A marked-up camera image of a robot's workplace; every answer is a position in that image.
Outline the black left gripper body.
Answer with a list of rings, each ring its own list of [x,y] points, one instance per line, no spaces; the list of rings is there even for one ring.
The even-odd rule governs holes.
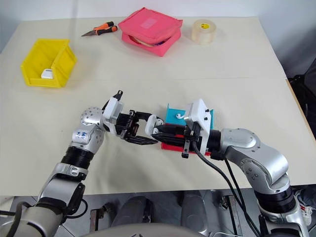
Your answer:
[[[136,137],[139,128],[138,117],[135,111],[128,114],[120,113],[116,122],[116,133],[121,139]]]

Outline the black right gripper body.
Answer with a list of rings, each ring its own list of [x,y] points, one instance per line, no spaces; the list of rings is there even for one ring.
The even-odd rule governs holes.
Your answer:
[[[200,135],[200,125],[195,121],[192,128],[187,127],[184,133],[185,143],[181,153],[182,158],[188,158],[190,152],[196,152]]]

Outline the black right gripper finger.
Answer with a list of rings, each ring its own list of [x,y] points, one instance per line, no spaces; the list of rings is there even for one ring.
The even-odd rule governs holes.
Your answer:
[[[183,137],[176,137],[172,134],[165,134],[165,133],[157,133],[153,134],[152,137],[162,143],[166,143],[168,145],[173,146],[184,146],[185,138]]]
[[[163,124],[155,127],[154,135],[184,135],[186,127],[177,124]]]

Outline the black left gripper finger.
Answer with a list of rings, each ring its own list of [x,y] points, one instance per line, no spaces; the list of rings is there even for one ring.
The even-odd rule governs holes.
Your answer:
[[[153,145],[153,144],[158,143],[157,140],[143,137],[143,136],[127,136],[124,138],[124,140],[136,145]]]
[[[135,118],[137,120],[145,120],[145,121],[148,121],[149,117],[151,116],[152,114],[150,113],[146,113],[146,112],[135,112]]]

